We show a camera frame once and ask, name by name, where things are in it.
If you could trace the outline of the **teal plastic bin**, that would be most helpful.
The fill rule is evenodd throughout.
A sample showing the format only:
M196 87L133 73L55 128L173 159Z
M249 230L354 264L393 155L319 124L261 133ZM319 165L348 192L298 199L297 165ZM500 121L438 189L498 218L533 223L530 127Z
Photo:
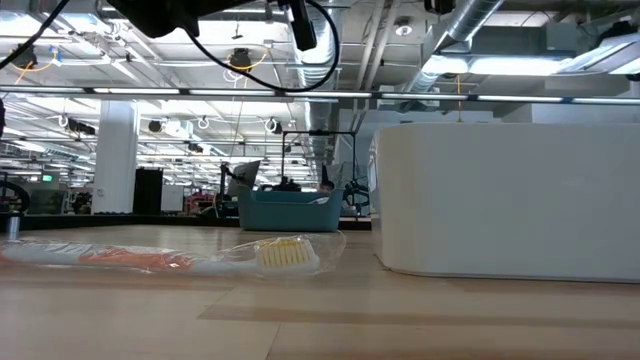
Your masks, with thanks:
M248 231L334 232L339 225L343 193L342 189L321 193L240 187L240 227Z

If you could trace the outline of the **background monitor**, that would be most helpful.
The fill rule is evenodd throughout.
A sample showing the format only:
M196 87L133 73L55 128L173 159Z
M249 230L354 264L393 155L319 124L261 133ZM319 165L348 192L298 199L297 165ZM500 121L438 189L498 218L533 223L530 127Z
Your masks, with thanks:
M229 173L227 194L231 197L239 195L242 189L252 189L255 185L261 161L252 161L234 167Z

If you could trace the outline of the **white pillar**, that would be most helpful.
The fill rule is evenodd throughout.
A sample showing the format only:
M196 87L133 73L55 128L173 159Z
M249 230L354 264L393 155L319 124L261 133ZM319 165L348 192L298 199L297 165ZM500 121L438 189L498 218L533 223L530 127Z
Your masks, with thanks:
M92 197L94 214L132 212L139 124L135 102L101 102Z

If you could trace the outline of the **long ceiling light bar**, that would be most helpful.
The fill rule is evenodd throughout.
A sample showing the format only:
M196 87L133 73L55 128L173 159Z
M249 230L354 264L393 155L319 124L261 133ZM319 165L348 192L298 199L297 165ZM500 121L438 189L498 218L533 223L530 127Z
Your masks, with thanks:
M283 92L240 88L140 88L140 87L71 87L0 85L0 93L30 94L51 97L95 97L164 100L206 100L237 98L239 100L302 99L311 100L384 100L384 101L441 101L479 103L522 103L561 105L640 106L640 98L622 97L560 97L539 95L487 95L448 93L404 93L380 91L321 90Z

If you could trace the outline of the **purple toothbrush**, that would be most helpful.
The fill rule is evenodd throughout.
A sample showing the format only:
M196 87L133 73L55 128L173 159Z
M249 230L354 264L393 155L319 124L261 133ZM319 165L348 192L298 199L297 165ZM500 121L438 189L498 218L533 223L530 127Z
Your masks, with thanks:
M268 238L212 254L144 246L9 241L0 244L0 262L200 276L290 277L334 270L345 247L346 238L342 234Z

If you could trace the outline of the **silver ventilation duct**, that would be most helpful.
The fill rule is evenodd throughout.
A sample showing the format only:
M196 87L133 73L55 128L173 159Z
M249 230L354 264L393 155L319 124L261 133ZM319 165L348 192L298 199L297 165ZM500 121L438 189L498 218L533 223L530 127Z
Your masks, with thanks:
M329 21L319 10L308 5L308 14L315 30L317 45L308 51L295 50L295 63L298 65L298 80L302 88L310 87L320 80L327 78L327 81L317 88L321 90L334 90L336 87L337 72L329 75L330 68L334 61L339 58L339 47L334 41L334 32ZM336 129L337 102L329 100L310 101L304 104L305 124L307 130L328 130ZM307 154L310 162L317 170L321 170L322 165L330 164L334 157L335 136L310 137L308 139Z
M434 58L444 49L461 45L469 52L472 38L501 7L505 0L460 0L451 15L429 27L421 47L421 69L407 82L403 92L428 92L438 78L450 70L437 70Z

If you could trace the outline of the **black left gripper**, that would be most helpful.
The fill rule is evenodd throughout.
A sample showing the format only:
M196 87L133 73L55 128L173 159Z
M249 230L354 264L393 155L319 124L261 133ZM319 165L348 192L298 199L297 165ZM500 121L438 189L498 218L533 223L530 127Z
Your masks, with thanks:
M305 0L289 0L290 24L296 47L300 51L314 49L317 39L306 9Z

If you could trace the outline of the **black cabinet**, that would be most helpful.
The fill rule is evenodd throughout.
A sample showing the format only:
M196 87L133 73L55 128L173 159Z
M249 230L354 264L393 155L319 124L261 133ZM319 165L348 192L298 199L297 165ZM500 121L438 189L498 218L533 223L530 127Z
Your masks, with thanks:
M138 168L135 175L133 213L136 215L159 215L163 171L160 169Z

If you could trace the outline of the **silver metal can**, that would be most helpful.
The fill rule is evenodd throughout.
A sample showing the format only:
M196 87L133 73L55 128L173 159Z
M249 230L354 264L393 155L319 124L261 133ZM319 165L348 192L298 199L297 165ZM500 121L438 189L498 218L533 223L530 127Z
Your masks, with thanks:
M7 215L7 238L9 241L17 241L20 234L22 213L12 212Z

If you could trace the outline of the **white plastic bin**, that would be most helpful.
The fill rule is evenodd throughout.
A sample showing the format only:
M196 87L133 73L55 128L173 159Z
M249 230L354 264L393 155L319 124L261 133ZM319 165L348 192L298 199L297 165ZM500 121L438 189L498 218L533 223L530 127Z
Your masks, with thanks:
M368 170L394 271L640 283L640 125L405 124Z

